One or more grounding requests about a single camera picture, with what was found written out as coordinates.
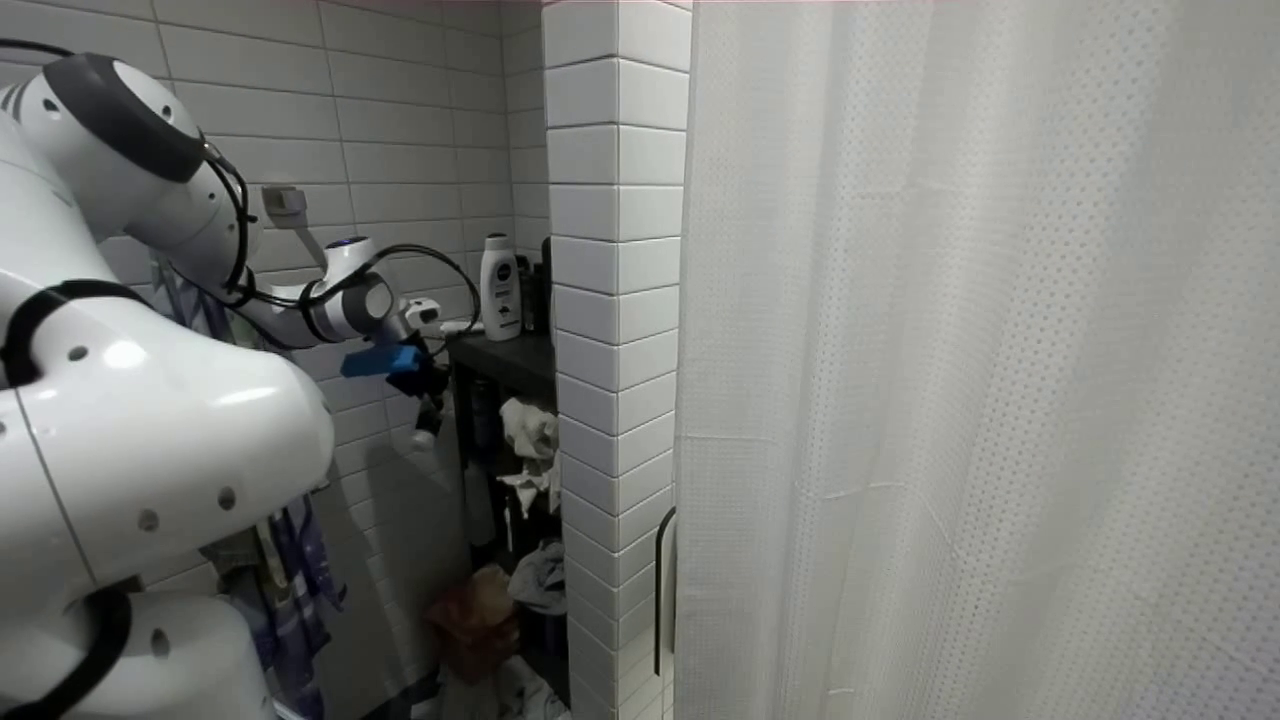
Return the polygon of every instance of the shower curtain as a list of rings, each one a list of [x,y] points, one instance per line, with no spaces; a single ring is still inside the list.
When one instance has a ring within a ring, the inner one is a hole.
[[[695,4],[682,720],[1280,716],[1280,4]]]

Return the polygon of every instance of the bottle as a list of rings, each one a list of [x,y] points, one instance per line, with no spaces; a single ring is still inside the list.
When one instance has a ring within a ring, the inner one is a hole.
[[[488,341],[520,338],[518,250],[503,232],[483,238],[480,255],[480,321]]]

